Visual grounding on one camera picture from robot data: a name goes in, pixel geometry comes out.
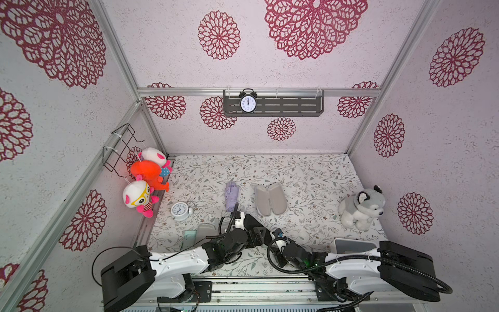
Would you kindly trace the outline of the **black umbrella case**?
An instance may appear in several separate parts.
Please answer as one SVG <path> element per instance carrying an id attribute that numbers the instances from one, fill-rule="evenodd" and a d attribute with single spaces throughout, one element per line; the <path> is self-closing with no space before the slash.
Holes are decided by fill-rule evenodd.
<path id="1" fill-rule="evenodd" d="M 263 245 L 265 245 L 266 247 L 269 246 L 269 244 L 273 240 L 271 232 L 266 227 L 264 227 L 257 219 L 255 219 L 250 214 L 246 214 L 243 223 L 244 230 L 248 235 L 246 248 L 255 248 Z M 274 243 L 270 247 L 270 250 L 271 254 L 274 256 L 275 262 L 280 268 L 283 268 L 288 264 L 282 253 L 279 251 L 276 243 Z"/>

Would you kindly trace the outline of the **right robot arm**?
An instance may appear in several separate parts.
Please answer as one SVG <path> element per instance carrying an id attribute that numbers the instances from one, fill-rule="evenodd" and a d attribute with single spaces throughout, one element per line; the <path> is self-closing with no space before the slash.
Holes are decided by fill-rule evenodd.
<path id="1" fill-rule="evenodd" d="M 344 309 L 376 292 L 400 291 L 425 302 L 439 302 L 442 294 L 453 292 L 436 277 L 431 256 L 388 240 L 369 251 L 333 254 L 308 251 L 280 231 L 270 237 L 266 257 L 274 269 L 307 276 L 317 291 Z"/>

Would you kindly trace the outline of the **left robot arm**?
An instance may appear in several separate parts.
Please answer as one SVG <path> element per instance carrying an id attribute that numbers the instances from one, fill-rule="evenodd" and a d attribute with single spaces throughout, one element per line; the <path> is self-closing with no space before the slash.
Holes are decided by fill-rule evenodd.
<path id="1" fill-rule="evenodd" d="M 234 212 L 227 230 L 209 235 L 176 253 L 157 253 L 146 245 L 127 253 L 101 272 L 104 311 L 122 311 L 140 299 L 184 302 L 195 292 L 192 276 L 237 261 L 245 249 L 269 245 L 270 230 L 252 215 Z"/>

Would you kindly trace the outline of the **green folded umbrella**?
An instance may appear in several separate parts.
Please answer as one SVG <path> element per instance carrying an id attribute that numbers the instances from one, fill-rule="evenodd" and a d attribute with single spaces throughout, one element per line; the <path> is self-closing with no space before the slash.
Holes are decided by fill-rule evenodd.
<path id="1" fill-rule="evenodd" d="M 181 243 L 181 250 L 189 250 L 198 244 L 197 231 L 186 230 L 183 233 L 183 240 Z"/>

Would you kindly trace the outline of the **grey tray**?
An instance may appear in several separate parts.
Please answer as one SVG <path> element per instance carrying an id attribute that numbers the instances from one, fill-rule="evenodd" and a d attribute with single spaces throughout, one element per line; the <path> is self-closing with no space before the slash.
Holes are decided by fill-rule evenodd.
<path id="1" fill-rule="evenodd" d="M 334 247 L 337 254 L 358 254 L 377 249 L 378 245 L 370 241 L 336 238 Z"/>

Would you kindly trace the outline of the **floral table mat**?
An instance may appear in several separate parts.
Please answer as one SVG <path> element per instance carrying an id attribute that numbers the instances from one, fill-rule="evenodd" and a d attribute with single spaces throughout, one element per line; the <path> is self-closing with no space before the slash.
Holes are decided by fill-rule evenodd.
<path id="1" fill-rule="evenodd" d="M 336 238 L 386 240 L 379 221 L 369 231 L 345 228 L 337 214 L 340 202 L 362 190 L 361 181 L 345 155 L 181 155 L 174 161 L 170 191 L 162 199 L 148 240 L 153 252 L 177 252 L 183 233 L 213 218 L 229 217 L 224 192 L 228 182 L 240 189 L 239 209 L 269 230 L 280 228 L 298 244 L 329 252 Z M 255 186 L 279 183 L 287 199 L 282 215 L 261 216 Z M 171 207 L 185 202 L 190 218 L 176 222 Z"/>

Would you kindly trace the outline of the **white alarm clock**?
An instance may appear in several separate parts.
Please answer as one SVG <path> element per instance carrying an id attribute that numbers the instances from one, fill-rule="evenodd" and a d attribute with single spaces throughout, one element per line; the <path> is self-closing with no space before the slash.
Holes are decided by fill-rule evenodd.
<path id="1" fill-rule="evenodd" d="M 171 207 L 170 213 L 176 222 L 183 222 L 192 216 L 193 209 L 185 202 L 177 202 Z"/>

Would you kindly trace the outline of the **husky plush toy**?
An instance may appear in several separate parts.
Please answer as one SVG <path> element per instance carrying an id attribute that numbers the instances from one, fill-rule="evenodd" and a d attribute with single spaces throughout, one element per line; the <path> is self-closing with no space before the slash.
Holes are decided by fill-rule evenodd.
<path id="1" fill-rule="evenodd" d="M 384 213 L 385 204 L 386 199 L 378 185 L 364 189 L 340 203 L 338 215 L 341 224 L 346 228 L 368 231 L 374 220 Z"/>

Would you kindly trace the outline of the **white plush with glasses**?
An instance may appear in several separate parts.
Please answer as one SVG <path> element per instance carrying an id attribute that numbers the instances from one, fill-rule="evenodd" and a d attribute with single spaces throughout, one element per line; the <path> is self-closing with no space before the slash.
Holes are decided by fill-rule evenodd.
<path id="1" fill-rule="evenodd" d="M 128 184 L 123 190 L 123 202 L 131 209 L 135 209 L 146 218 L 154 216 L 153 206 L 159 202 L 159 197 L 152 195 L 155 191 L 142 178 Z"/>

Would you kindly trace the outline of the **orange plush toy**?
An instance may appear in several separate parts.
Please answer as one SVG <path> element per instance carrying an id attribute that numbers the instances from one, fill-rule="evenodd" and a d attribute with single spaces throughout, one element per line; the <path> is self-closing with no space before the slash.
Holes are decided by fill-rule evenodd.
<path id="1" fill-rule="evenodd" d="M 162 168 L 153 161 L 137 161 L 130 168 L 132 176 L 137 181 L 145 181 L 150 187 L 156 191 L 170 190 L 169 182 L 163 184 L 163 178 L 160 176 Z"/>

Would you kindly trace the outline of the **white pink plush top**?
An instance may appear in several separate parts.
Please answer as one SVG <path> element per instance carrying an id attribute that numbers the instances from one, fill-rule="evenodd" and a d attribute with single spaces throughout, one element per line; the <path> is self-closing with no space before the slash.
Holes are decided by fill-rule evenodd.
<path id="1" fill-rule="evenodd" d="M 146 148 L 139 152 L 139 158 L 141 161 L 147 160 L 152 161 L 156 165 L 160 166 L 162 178 L 166 178 L 170 175 L 172 171 L 172 162 L 167 159 L 166 155 L 162 153 L 160 150 L 155 148 Z"/>

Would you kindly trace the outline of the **black alarm clock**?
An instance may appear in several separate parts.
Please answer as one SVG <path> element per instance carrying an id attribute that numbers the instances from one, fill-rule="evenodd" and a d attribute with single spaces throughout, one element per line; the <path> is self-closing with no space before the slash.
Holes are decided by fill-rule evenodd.
<path id="1" fill-rule="evenodd" d="M 239 93 L 240 109 L 243 113 L 253 113 L 257 109 L 257 92 L 253 88 L 245 88 Z"/>

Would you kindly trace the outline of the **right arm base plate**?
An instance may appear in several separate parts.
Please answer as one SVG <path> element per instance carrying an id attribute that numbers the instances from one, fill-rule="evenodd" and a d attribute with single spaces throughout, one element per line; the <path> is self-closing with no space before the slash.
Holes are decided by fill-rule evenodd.
<path id="1" fill-rule="evenodd" d="M 319 302 L 340 302 L 344 303 L 347 299 L 336 292 L 335 284 L 329 282 L 314 282 L 317 300 Z"/>

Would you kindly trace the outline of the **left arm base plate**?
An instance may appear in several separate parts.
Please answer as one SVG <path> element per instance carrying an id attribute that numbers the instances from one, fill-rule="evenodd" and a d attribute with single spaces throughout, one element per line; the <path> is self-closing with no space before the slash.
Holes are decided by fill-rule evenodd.
<path id="1" fill-rule="evenodd" d="M 186 283 L 186 289 L 177 297 L 169 298 L 167 296 L 157 297 L 159 303 L 207 303 L 211 301 L 213 283 L 203 281 L 190 281 Z"/>

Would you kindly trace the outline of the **grey wall shelf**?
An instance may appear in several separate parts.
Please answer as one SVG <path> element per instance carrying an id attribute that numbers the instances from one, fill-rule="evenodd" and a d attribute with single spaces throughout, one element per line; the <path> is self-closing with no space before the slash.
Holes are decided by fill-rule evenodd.
<path id="1" fill-rule="evenodd" d="M 324 112 L 324 91 L 321 89 L 312 96 L 258 96 L 257 109 L 253 113 L 243 113 L 240 109 L 240 92 L 223 91 L 222 108 L 226 117 L 319 117 Z"/>

